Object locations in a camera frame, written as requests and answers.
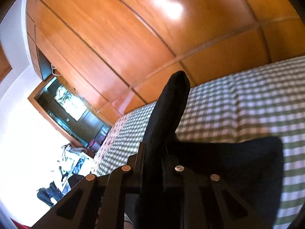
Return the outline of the black embroidered pants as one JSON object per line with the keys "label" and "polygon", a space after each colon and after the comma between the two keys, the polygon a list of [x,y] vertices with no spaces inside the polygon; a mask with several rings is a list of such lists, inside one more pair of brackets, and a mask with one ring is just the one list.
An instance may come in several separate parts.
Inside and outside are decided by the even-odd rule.
{"label": "black embroidered pants", "polygon": [[282,189],[281,140],[180,141],[175,131],[189,92],[185,72],[174,73],[150,116],[142,190],[127,210],[135,228],[271,228]]}

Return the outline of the floral bed sheet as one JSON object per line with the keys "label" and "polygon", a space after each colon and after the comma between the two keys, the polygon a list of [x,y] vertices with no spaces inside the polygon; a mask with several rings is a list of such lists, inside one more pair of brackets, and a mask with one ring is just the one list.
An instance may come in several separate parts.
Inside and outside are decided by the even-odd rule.
{"label": "floral bed sheet", "polygon": [[103,176],[126,164],[130,154],[125,153],[124,129],[132,113],[122,116],[110,129],[100,149],[94,156],[91,173]]}

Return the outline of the dark bag on floor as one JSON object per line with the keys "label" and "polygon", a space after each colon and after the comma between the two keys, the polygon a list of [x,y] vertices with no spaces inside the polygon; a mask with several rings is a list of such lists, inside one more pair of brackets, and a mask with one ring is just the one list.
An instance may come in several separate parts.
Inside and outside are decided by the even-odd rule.
{"label": "dark bag on floor", "polygon": [[54,203],[51,201],[53,198],[56,202],[60,201],[64,197],[63,193],[55,185],[55,182],[51,182],[48,188],[40,188],[37,192],[37,198],[47,204],[49,207],[53,207]]}

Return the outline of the green checkered bed sheet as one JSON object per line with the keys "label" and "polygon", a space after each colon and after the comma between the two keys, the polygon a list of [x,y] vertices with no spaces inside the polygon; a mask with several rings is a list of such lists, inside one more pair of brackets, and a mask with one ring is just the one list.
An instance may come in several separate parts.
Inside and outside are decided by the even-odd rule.
{"label": "green checkered bed sheet", "polygon": [[[143,143],[156,103],[131,112],[123,140],[128,158]],[[190,88],[175,133],[180,141],[198,143],[278,137],[283,145],[283,179],[271,228],[304,228],[304,57]]]}

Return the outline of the wooden wardrobe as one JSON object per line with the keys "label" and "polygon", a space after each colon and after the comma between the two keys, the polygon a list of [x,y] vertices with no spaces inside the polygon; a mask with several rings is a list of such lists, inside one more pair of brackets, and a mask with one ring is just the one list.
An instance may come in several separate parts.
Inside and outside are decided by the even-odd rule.
{"label": "wooden wardrobe", "polygon": [[111,123],[176,71],[196,86],[304,55],[289,0],[27,0],[27,15],[56,73]]}

